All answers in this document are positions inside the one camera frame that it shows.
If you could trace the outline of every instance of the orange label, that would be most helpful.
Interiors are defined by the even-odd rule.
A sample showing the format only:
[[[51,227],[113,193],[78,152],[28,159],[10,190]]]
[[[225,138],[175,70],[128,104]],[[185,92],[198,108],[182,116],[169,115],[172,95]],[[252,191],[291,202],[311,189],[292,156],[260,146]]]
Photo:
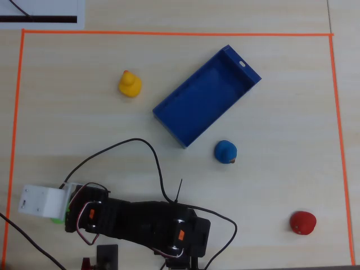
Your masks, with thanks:
[[[95,210],[94,210],[94,209],[91,209],[91,210],[90,210],[90,215],[89,215],[90,219],[93,219],[94,214],[95,214]]]
[[[185,232],[181,229],[180,233],[179,233],[179,240],[182,241],[184,239],[184,235],[185,235]]]

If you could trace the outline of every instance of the blue box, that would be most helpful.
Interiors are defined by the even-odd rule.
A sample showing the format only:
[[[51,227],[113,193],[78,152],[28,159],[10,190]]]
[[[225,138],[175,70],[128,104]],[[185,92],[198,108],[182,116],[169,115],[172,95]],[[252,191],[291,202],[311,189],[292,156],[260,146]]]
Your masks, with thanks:
[[[185,148],[260,80],[227,45],[152,112]]]

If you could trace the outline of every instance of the white paper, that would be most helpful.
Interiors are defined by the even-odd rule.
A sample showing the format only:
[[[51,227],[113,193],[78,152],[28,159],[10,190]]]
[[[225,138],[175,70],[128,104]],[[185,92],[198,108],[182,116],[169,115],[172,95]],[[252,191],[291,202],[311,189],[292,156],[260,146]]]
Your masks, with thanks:
[[[79,30],[85,27],[85,0],[14,0],[30,15],[77,16],[77,23],[0,22],[0,29]],[[0,0],[1,15],[23,15],[9,0]]]

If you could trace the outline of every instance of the orange boundary line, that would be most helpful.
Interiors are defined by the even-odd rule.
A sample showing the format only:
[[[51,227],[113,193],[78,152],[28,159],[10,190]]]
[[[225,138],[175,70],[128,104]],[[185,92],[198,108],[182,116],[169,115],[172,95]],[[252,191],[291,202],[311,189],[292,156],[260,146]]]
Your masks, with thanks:
[[[332,36],[330,36],[330,35],[328,37],[328,42],[329,42],[329,45],[330,45],[332,82],[334,84],[337,128],[339,130],[339,141],[340,141],[340,152],[341,152],[341,163],[343,165],[345,206],[346,206],[346,219],[347,219],[347,222],[348,222],[348,237],[349,237],[350,258],[351,258],[351,264],[354,266],[355,265],[355,255],[354,255],[352,221],[351,221],[351,212],[350,212],[350,199],[349,199],[347,165],[346,165],[346,162],[345,162],[343,128],[341,127],[341,115],[340,115],[340,106],[339,106],[338,82],[336,80],[336,71],[335,71],[334,46],[332,45]]]
[[[68,31],[68,30],[25,30],[36,34],[107,34],[107,35],[177,35],[196,37],[329,37],[332,33],[181,33],[144,31]]]
[[[17,81],[16,81],[16,94],[15,94],[15,108],[13,112],[13,126],[12,126],[12,143],[11,143],[11,160],[10,160],[10,173],[9,173],[9,187],[7,191],[7,205],[6,205],[6,217],[10,216],[11,208],[11,194],[12,194],[12,176],[14,173],[14,160],[15,160],[15,146],[16,146],[16,128],[17,128],[17,112],[19,108],[19,92],[20,92],[20,79],[21,79],[21,67],[23,65],[23,51],[24,51],[24,38],[25,31],[21,31],[21,41],[20,41],[20,53],[19,53],[19,64],[17,66]],[[1,260],[1,269],[5,269],[5,259],[6,259],[6,248],[7,248],[7,236],[9,230],[9,223],[5,223],[5,232],[4,232],[4,243],[2,249],[2,260]]]
[[[341,115],[340,115],[340,106],[339,106],[338,83],[337,83],[337,80],[336,80],[334,47],[333,47],[333,44],[332,44],[332,37],[334,36],[333,33],[171,33],[171,32],[144,32],[144,31],[62,31],[62,30],[25,30],[25,29],[22,29],[21,30],[21,41],[20,41],[19,64],[18,64],[18,67],[17,67],[15,108],[14,108],[13,128],[12,128],[11,161],[10,161],[9,186],[8,186],[7,206],[6,206],[6,217],[7,218],[9,218],[9,216],[10,216],[10,209],[11,209],[12,179],[13,179],[13,174],[14,174],[15,147],[16,147],[17,115],[18,115],[18,110],[19,110],[20,79],[21,79],[21,68],[22,68],[22,64],[23,64],[23,51],[24,51],[25,33],[37,33],[37,34],[172,35],[172,36],[199,36],[199,37],[328,37],[329,45],[330,45],[332,81],[333,81],[333,84],[334,84],[337,127],[338,127],[338,130],[339,130],[341,162],[342,162],[342,167],[343,167],[346,218],[347,218],[347,224],[348,224],[348,237],[349,237],[349,250],[350,250],[351,264],[353,266],[356,264],[355,255],[354,255],[354,245],[353,245],[352,221],[351,221],[351,213],[350,213],[348,177],[347,177],[346,162],[345,162],[343,129],[341,127]],[[7,239],[8,239],[8,223],[6,222],[5,223],[5,231],[4,231],[2,263],[1,263],[2,269],[5,269]]]

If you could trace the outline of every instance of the wooden table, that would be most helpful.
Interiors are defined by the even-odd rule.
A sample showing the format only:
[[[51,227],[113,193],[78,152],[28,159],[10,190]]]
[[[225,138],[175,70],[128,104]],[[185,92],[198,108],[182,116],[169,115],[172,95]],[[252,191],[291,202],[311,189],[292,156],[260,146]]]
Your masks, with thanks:
[[[358,76],[351,73],[352,84],[348,83],[349,65],[355,69],[356,58],[347,53],[356,55],[358,48],[343,39],[349,36],[349,23],[357,20],[356,12],[344,14],[359,4],[329,4],[357,248]],[[326,1],[156,0],[150,4],[137,0],[121,6],[115,1],[88,1],[86,12],[86,30],[330,32]],[[181,202],[213,209],[237,222],[234,242],[211,269],[352,263],[328,36],[26,33],[12,170],[20,37],[19,31],[0,31],[0,210],[6,212],[13,172],[10,218],[67,269],[79,269],[82,257],[95,255],[95,247],[65,233],[62,225],[19,214],[21,189],[26,183],[57,187],[87,156],[131,137],[142,137],[156,149],[170,197],[175,197],[183,178]],[[184,150],[151,110],[227,44],[263,79]],[[142,92],[133,100],[116,90],[125,69],[143,80]],[[237,146],[236,164],[222,165],[213,158],[213,147],[222,139]],[[141,143],[99,156],[71,181],[101,182],[119,199],[163,200],[154,158]],[[311,235],[298,236],[289,230],[289,216],[296,210],[309,210],[317,217]],[[198,215],[211,220],[208,249],[200,260],[204,266],[231,237],[233,227],[209,214]],[[119,244],[120,269],[159,269],[163,263],[145,247],[105,236],[97,241],[114,243]],[[11,227],[6,263],[10,269],[56,269]]]

